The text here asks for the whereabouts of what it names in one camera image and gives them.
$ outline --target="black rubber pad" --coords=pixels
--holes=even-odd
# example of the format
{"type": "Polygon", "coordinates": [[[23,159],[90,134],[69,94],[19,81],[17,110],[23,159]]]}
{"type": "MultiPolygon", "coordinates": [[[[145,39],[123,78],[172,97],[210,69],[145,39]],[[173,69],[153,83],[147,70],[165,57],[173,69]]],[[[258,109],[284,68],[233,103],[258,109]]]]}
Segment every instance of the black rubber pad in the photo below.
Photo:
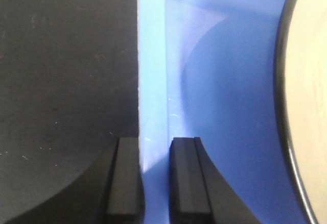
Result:
{"type": "Polygon", "coordinates": [[[106,223],[139,222],[143,204],[138,162],[138,139],[120,139],[109,194],[106,223]]]}
{"type": "Polygon", "coordinates": [[[211,210],[193,139],[174,138],[170,173],[172,223],[209,223],[211,210]]]}
{"type": "Polygon", "coordinates": [[[172,224],[259,224],[206,153],[201,139],[174,138],[170,151],[172,224]]]}

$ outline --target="blue plastic sheet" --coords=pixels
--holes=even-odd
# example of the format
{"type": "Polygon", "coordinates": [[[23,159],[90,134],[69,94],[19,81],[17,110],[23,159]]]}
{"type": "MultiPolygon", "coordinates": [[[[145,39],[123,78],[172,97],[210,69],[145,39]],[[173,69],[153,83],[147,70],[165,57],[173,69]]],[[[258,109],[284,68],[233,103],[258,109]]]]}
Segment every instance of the blue plastic sheet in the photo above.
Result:
{"type": "Polygon", "coordinates": [[[285,0],[138,0],[145,224],[169,223],[168,150],[200,136],[262,223],[306,223],[287,175],[273,103],[285,0]]]}

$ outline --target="blue curved surface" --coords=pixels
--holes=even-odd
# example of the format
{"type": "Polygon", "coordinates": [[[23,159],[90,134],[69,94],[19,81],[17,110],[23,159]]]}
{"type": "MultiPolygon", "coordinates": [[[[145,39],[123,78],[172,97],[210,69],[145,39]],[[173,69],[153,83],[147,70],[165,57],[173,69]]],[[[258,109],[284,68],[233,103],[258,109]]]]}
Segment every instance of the blue curved surface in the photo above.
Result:
{"type": "MultiPolygon", "coordinates": [[[[166,34],[156,43],[166,50],[165,60],[161,60],[166,62],[165,69],[156,70],[158,77],[166,75],[166,83],[160,86],[152,80],[145,84],[142,76],[140,79],[143,90],[146,85],[156,87],[150,96],[166,96],[167,107],[158,106],[156,112],[167,121],[162,131],[168,141],[175,136],[200,136],[216,167],[262,223],[300,224],[306,219],[283,161],[273,100],[274,48],[284,3],[166,0],[161,8],[166,12],[165,24],[157,26],[166,27],[166,34]]],[[[150,66],[162,65],[157,60],[151,60],[150,66]]],[[[139,61],[140,73],[153,70],[142,65],[142,58],[139,61]]],[[[141,102],[144,150],[149,142],[142,135],[155,131],[143,128],[149,123],[142,120],[146,109],[141,102]]],[[[160,143],[158,152],[167,165],[168,146],[160,143]]],[[[144,155],[143,161],[153,161],[153,157],[144,155]]],[[[164,167],[156,175],[164,179],[164,167]]],[[[167,188],[163,189],[160,196],[167,193],[167,188]]],[[[154,190],[158,188],[145,184],[146,196],[154,190]]],[[[149,209],[146,216],[152,213],[149,209]]],[[[157,219],[156,223],[167,220],[157,219]]]]}

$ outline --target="curved black edge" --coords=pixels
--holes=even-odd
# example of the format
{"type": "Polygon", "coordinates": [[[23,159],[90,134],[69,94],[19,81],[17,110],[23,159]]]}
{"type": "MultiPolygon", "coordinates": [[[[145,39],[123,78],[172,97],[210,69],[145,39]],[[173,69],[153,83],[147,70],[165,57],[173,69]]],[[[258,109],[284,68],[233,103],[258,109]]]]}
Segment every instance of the curved black edge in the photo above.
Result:
{"type": "Polygon", "coordinates": [[[298,202],[305,210],[307,221],[314,224],[318,223],[318,221],[310,205],[294,157],[294,148],[289,128],[285,96],[285,55],[290,22],[296,1],[297,0],[286,0],[279,21],[274,58],[274,103],[279,139],[282,144],[284,159],[288,167],[288,174],[292,180],[292,187],[296,192],[298,202]]]}
{"type": "Polygon", "coordinates": [[[194,138],[215,224],[260,224],[261,222],[234,192],[207,154],[201,139],[194,138]]]}
{"type": "Polygon", "coordinates": [[[138,162],[138,139],[113,137],[75,181],[6,224],[139,224],[143,221],[145,201],[138,162]],[[108,218],[110,207],[115,207],[117,213],[110,213],[112,217],[108,218]]]}
{"type": "Polygon", "coordinates": [[[101,156],[55,196],[6,224],[103,223],[118,139],[108,142],[101,156]]]}
{"type": "Polygon", "coordinates": [[[171,223],[261,223],[217,170],[199,137],[174,138],[169,167],[171,223]]]}

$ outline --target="black surface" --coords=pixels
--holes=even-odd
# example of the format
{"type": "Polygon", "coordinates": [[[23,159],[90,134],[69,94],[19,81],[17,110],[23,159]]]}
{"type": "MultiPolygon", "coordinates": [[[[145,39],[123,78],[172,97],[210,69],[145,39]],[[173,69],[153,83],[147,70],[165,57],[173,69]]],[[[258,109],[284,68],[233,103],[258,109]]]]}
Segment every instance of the black surface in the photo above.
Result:
{"type": "Polygon", "coordinates": [[[215,224],[260,224],[216,169],[201,139],[194,138],[215,224]]]}
{"type": "Polygon", "coordinates": [[[103,224],[117,141],[71,185],[35,209],[7,224],[103,224]]]}
{"type": "Polygon", "coordinates": [[[143,212],[138,138],[121,138],[106,211],[107,224],[140,223],[143,212]]]}
{"type": "Polygon", "coordinates": [[[170,218],[173,224],[260,224],[216,169],[199,137],[172,142],[170,218]]]}
{"type": "Polygon", "coordinates": [[[288,173],[291,178],[292,187],[296,192],[297,200],[302,206],[303,212],[307,218],[308,223],[311,219],[318,223],[315,214],[312,210],[310,201],[308,199],[303,182],[296,175],[299,171],[296,162],[292,162],[291,154],[294,153],[290,128],[288,124],[288,114],[286,107],[286,94],[285,94],[285,61],[286,61],[286,48],[289,34],[289,27],[293,16],[294,7],[297,0],[286,0],[279,20],[278,36],[276,39],[275,47],[275,65],[274,65],[274,99],[275,99],[275,114],[278,126],[279,138],[282,143],[284,159],[288,166],[288,173]]]}
{"type": "Polygon", "coordinates": [[[170,150],[171,223],[212,223],[193,138],[174,138],[170,150]]]}
{"type": "Polygon", "coordinates": [[[136,0],[0,0],[0,223],[137,136],[136,0]]]}

